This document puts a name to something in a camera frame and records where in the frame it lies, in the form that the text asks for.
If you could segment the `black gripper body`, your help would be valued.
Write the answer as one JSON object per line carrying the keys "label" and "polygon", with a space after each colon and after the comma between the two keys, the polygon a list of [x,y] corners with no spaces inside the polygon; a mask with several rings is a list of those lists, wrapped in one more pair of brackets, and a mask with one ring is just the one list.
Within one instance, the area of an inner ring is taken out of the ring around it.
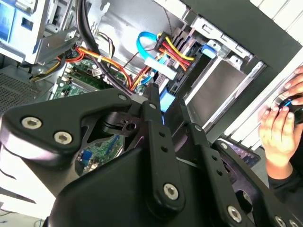
{"label": "black gripper body", "polygon": [[220,163],[219,153],[194,145],[177,152],[179,192],[185,206],[169,211],[153,204],[146,154],[135,149],[67,185],[58,195],[50,227],[225,227],[227,207],[215,201],[202,153]]}

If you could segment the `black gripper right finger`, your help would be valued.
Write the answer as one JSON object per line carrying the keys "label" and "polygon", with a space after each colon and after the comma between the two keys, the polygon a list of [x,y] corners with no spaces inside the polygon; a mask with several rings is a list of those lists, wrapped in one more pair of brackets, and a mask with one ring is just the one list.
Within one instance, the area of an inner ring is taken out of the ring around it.
{"label": "black gripper right finger", "polygon": [[300,227],[302,222],[230,148],[210,145],[178,99],[176,156],[189,227]]}

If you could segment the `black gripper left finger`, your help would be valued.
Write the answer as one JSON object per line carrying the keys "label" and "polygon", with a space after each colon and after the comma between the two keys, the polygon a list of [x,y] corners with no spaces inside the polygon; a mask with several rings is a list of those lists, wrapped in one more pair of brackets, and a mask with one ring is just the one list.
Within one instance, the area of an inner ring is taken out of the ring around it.
{"label": "black gripper left finger", "polygon": [[145,94],[139,102],[109,88],[7,110],[0,119],[1,182],[50,215],[60,192],[86,175],[76,171],[79,153],[121,135],[125,142],[119,157],[135,149],[146,154],[153,204],[181,211],[184,192],[178,191],[178,161],[170,130],[163,125],[158,86],[149,85]]}

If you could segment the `person right hand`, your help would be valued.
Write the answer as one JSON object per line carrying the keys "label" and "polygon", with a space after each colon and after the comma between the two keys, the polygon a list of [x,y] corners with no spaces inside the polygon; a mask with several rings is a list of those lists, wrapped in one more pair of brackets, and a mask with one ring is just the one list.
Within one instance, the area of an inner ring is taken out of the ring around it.
{"label": "person right hand", "polygon": [[275,106],[264,112],[258,133],[269,177],[282,180],[291,175],[290,159],[299,146],[302,131],[303,125],[294,125],[294,114],[287,106],[282,109]]}

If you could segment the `person left hand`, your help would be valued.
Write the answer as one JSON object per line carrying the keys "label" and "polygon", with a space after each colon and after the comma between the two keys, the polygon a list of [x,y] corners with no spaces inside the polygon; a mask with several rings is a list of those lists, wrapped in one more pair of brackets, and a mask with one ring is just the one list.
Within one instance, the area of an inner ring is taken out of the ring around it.
{"label": "person left hand", "polygon": [[296,98],[291,101],[292,105],[302,105],[303,104],[303,67],[298,67],[295,71],[295,77],[287,82],[284,86],[286,89],[283,93],[284,96],[290,97],[299,95],[299,98]]}

